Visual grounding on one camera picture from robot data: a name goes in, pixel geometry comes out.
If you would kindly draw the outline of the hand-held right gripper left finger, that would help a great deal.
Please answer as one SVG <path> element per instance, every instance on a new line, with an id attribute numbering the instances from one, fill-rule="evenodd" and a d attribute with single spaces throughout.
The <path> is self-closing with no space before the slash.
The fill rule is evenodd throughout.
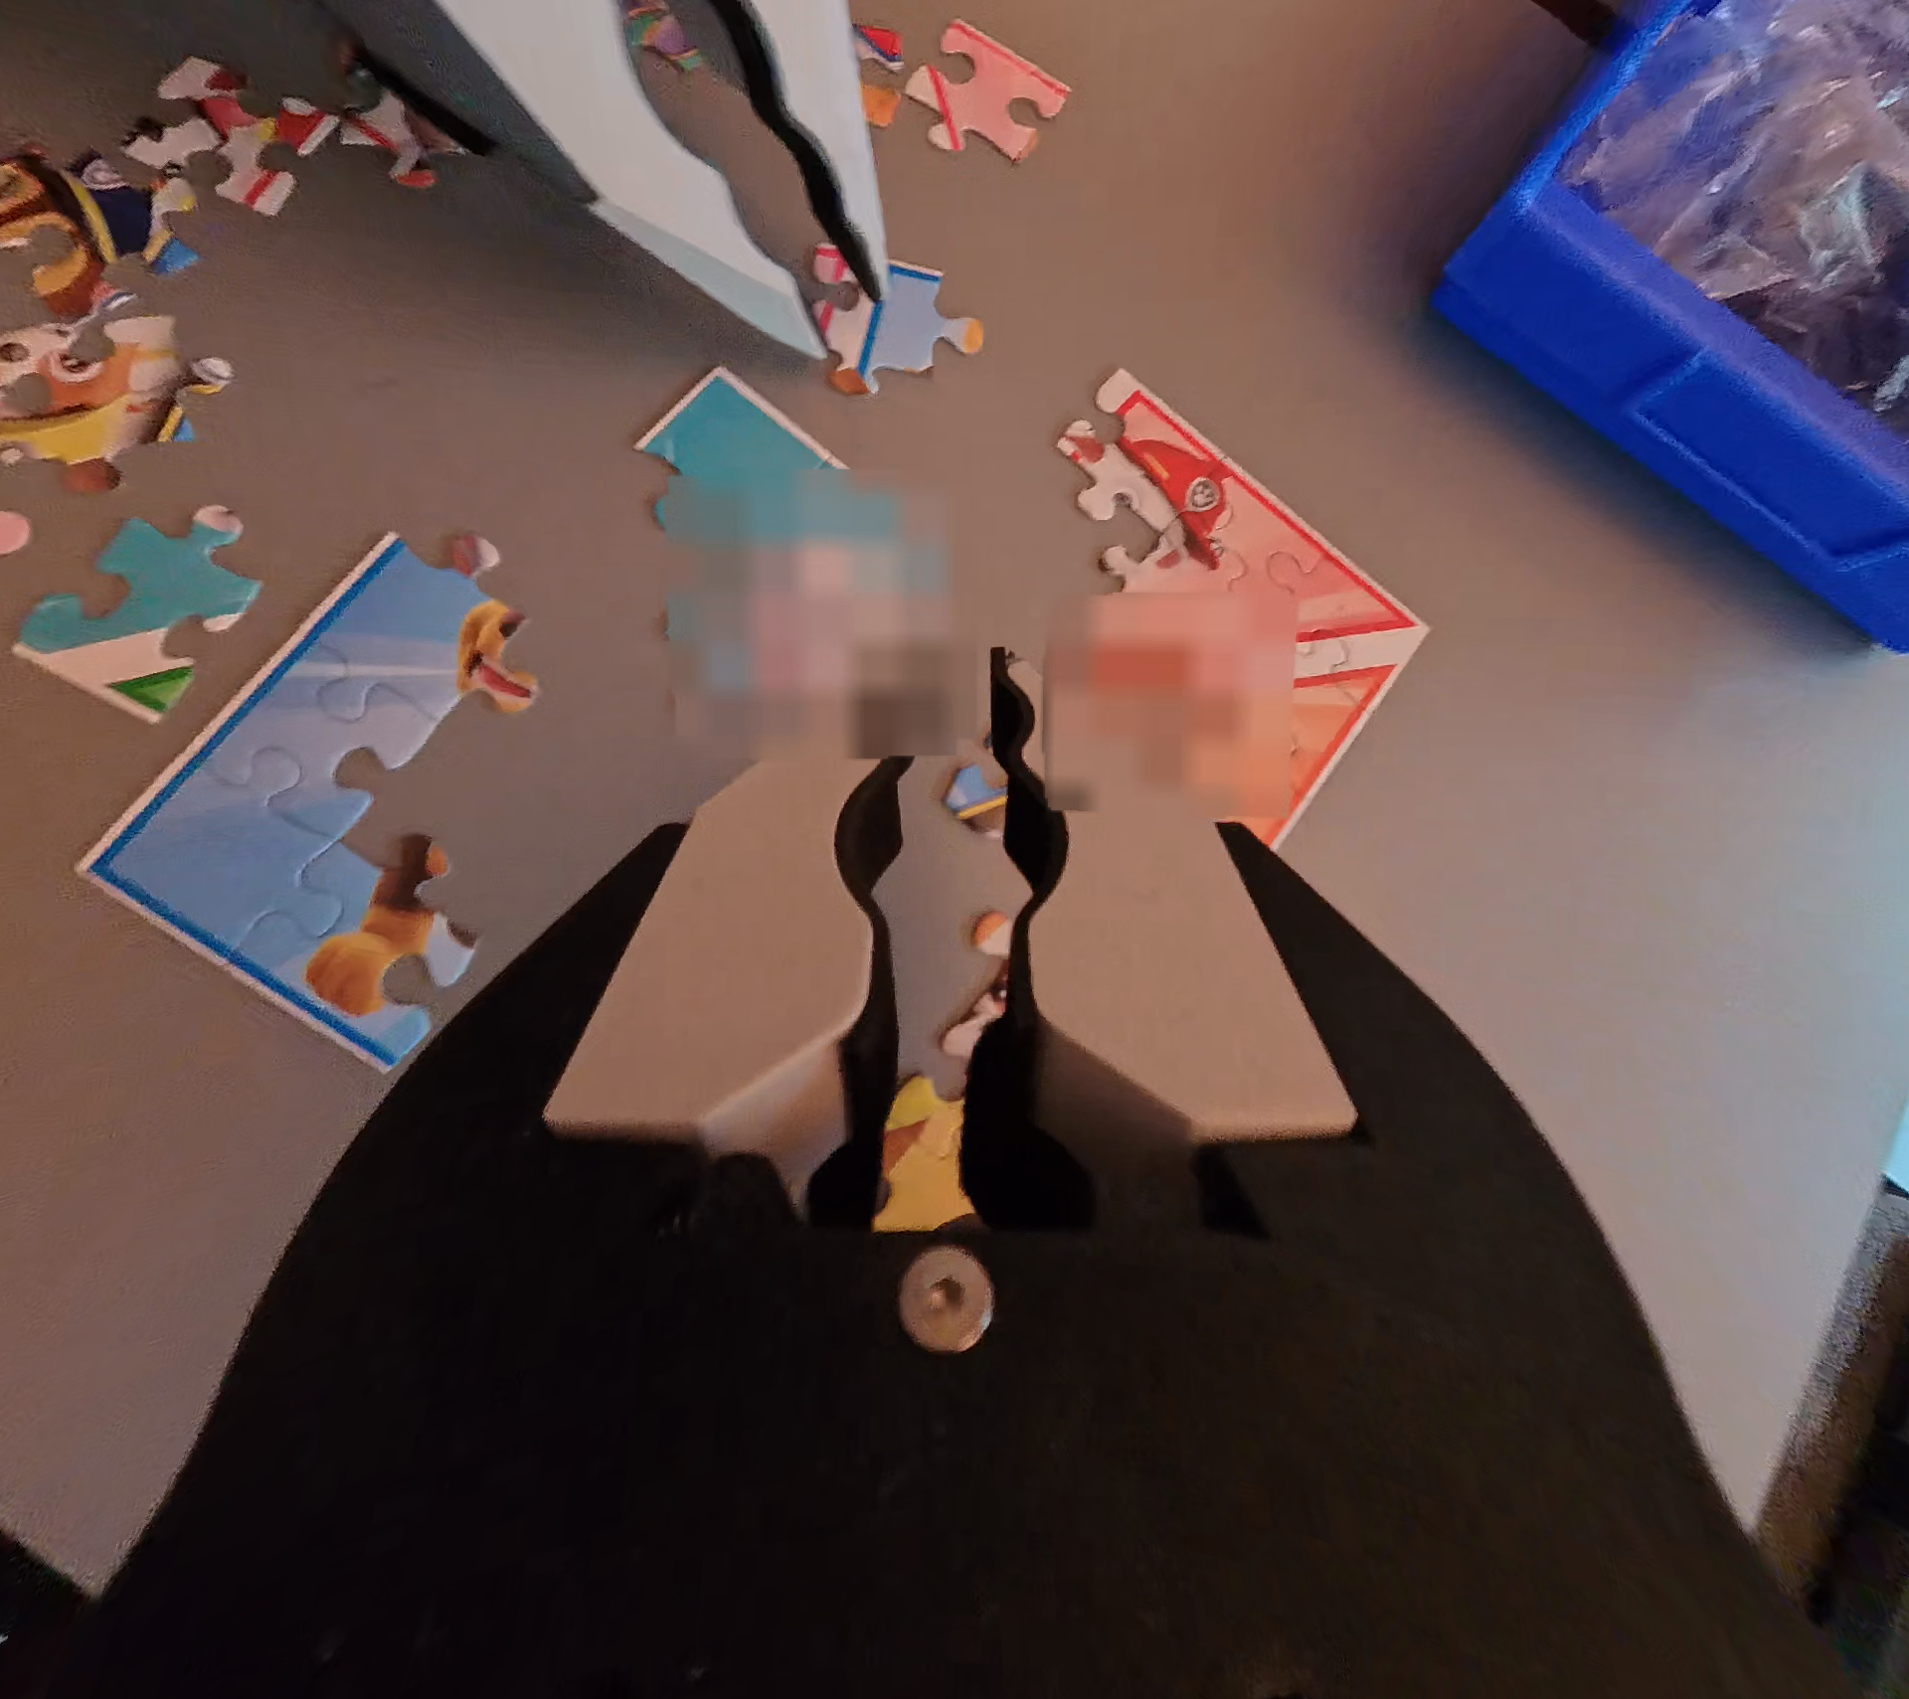
<path id="1" fill-rule="evenodd" d="M 554 1134 L 771 1162 L 869 1227 L 898 1089 L 888 927 L 909 757 L 771 757 L 705 799 L 544 1109 Z"/>

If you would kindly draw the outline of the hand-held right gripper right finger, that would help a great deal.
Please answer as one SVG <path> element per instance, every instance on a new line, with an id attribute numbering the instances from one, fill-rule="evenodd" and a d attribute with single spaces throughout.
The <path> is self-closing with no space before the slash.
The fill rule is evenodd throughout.
<path id="1" fill-rule="evenodd" d="M 1058 808 L 1039 704 L 994 650 L 1026 898 L 967 1066 L 967 1197 L 990 1232 L 1262 1232 L 1230 1152 L 1346 1141 L 1357 1114 L 1232 855 L 1261 843 L 1163 799 Z"/>

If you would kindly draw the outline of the yellow border puzzle section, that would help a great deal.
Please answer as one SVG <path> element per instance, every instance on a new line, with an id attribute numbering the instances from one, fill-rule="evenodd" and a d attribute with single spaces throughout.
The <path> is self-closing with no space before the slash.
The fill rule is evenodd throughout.
<path id="1" fill-rule="evenodd" d="M 876 1233 L 938 1233 L 977 1223 L 963 1183 L 965 1105 L 925 1076 L 896 1092 L 882 1135 Z"/>

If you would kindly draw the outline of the pink red striped puzzle piece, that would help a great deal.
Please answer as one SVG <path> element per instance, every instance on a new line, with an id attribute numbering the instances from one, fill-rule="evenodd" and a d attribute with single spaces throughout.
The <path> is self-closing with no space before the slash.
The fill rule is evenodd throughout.
<path id="1" fill-rule="evenodd" d="M 977 138 L 1012 162 L 1026 161 L 1037 147 L 1037 127 L 1017 121 L 1015 107 L 1024 106 L 1047 122 L 1071 98 L 1063 81 L 967 19 L 954 19 L 943 29 L 939 56 L 965 60 L 969 74 L 955 79 L 944 68 L 918 64 L 902 98 L 934 113 L 927 136 L 943 154 L 959 154 Z"/>

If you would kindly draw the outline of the orange tail blue border puzzle piece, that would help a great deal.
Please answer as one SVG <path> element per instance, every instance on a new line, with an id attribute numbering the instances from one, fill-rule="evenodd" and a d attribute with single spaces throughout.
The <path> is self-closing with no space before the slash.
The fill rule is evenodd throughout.
<path id="1" fill-rule="evenodd" d="M 392 973 L 417 963 L 429 985 L 454 985 L 474 934 L 425 893 L 448 855 L 420 832 L 392 837 L 380 858 L 334 845 L 299 875 L 234 946 L 234 964 L 282 1006 L 389 1072 L 431 1036 L 431 1016 L 389 995 Z"/>

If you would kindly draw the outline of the teal white puzzle piece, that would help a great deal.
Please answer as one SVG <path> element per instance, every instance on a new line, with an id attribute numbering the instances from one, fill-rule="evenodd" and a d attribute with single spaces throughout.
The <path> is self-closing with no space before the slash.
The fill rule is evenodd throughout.
<path id="1" fill-rule="evenodd" d="M 792 541 L 846 466 L 728 370 L 705 372 L 633 450 L 667 469 L 652 513 L 677 541 Z"/>

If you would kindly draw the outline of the blue white red striped puzzle piece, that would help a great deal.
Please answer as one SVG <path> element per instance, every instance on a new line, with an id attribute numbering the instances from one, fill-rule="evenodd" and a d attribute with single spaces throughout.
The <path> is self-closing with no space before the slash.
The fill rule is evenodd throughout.
<path id="1" fill-rule="evenodd" d="M 840 249 L 820 246 L 808 272 L 827 289 L 846 289 L 842 302 L 812 303 L 812 319 L 832 354 L 828 385 L 848 396 L 878 393 L 879 372 L 929 375 L 939 345 L 963 354 L 982 351 L 982 323 L 975 317 L 944 317 L 939 307 L 943 272 L 892 260 L 888 295 L 874 302 L 852 278 Z"/>

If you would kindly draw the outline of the light blue sky puzzle section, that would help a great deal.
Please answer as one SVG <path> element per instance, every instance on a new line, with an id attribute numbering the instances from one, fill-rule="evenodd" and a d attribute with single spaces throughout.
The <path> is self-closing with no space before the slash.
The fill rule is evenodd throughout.
<path id="1" fill-rule="evenodd" d="M 340 843 L 372 807 L 369 790 L 340 783 L 347 757 L 398 771 L 473 699 L 530 711 L 537 678 L 509 660 L 524 614 L 489 592 L 498 559 L 479 532 L 453 535 L 441 563 L 386 541 L 212 746 L 218 794 L 250 788 L 289 824 Z"/>

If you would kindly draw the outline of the red border dog puzzle section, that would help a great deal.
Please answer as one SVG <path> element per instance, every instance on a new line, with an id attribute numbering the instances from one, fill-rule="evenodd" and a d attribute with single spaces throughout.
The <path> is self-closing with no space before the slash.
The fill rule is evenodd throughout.
<path id="1" fill-rule="evenodd" d="M 1425 638 L 1425 624 L 1131 372 L 1058 450 L 1078 511 L 1140 520 L 1110 596 L 1052 628 L 1035 745 L 1061 808 L 1175 799 L 1278 848 Z"/>

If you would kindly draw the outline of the yellow helmet dog puzzle piece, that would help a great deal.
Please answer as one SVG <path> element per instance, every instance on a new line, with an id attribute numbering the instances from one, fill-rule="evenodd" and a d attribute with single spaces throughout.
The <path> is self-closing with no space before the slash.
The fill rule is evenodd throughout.
<path id="1" fill-rule="evenodd" d="M 79 327 L 14 327 L 1 336 L 1 464 L 53 464 L 70 492 L 112 492 L 141 445 L 191 441 L 187 406 L 231 383 L 231 363 L 187 359 L 172 317 L 103 323 L 98 353 Z"/>

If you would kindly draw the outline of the plain blue puzzle piece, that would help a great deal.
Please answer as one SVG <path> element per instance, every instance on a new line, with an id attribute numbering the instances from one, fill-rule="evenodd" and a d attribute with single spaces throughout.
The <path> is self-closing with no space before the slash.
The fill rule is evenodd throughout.
<path id="1" fill-rule="evenodd" d="M 109 828 L 86 874 L 231 964 L 281 971 L 353 928 L 378 871 L 343 836 L 367 808 L 314 736 L 205 736 Z"/>

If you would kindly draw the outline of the white dog red striped puzzle piece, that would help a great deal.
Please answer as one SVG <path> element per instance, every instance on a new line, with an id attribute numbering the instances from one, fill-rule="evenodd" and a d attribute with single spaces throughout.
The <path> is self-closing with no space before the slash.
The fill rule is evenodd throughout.
<path id="1" fill-rule="evenodd" d="M 273 113 L 273 136 L 300 159 L 331 141 L 378 150 L 388 161 L 389 180 L 410 189 L 434 188 L 437 161 L 466 154 L 454 138 L 407 107 L 392 90 L 382 90 L 367 107 L 346 111 L 318 110 L 303 98 L 285 96 Z"/>

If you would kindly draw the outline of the teal green corner puzzle piece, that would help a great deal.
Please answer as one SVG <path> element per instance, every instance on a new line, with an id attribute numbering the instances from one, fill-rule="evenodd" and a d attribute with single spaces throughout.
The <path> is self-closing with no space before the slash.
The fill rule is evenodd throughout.
<path id="1" fill-rule="evenodd" d="M 261 584 L 220 563 L 242 521 L 223 504 L 193 513 L 180 535 L 127 520 L 98 557 L 122 598 L 106 612 L 85 612 L 74 596 L 49 596 L 21 620 L 14 658 L 85 690 L 144 724 L 172 714 L 193 683 L 193 660 L 167 650 L 183 621 L 223 633 L 259 600 Z"/>

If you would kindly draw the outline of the blue plastic bin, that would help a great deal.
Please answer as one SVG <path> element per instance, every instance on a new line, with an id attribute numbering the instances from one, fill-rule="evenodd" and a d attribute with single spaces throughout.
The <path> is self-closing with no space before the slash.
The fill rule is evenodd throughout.
<path id="1" fill-rule="evenodd" d="M 1447 258 L 1435 307 L 1876 645 L 1907 647 L 1904 441 L 1564 182 L 1653 46 L 1629 0 L 1565 111 Z"/>

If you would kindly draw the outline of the clear plastic bag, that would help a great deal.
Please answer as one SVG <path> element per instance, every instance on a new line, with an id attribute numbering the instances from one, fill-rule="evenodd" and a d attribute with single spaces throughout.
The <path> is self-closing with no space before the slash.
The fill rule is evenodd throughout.
<path id="1" fill-rule="evenodd" d="M 1904 436 L 1907 0 L 1684 11 L 1562 180 Z"/>

